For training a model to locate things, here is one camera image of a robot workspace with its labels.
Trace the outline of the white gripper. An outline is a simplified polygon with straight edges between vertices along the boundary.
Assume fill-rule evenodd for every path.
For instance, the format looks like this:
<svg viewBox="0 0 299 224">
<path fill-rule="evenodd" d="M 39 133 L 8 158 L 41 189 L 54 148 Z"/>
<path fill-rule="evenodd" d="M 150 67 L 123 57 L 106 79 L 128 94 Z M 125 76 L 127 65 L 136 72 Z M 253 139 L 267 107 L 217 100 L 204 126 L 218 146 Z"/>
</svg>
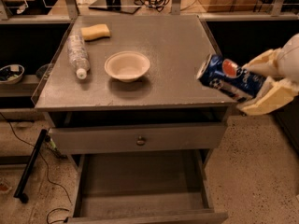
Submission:
<svg viewBox="0 0 299 224">
<path fill-rule="evenodd" d="M 299 34 L 292 36 L 282 48 L 269 49 L 256 56 L 244 68 L 268 78 L 254 99 L 236 106 L 240 111 L 258 116 L 287 105 L 299 93 Z M 275 81 L 272 77 L 285 78 Z"/>
</svg>

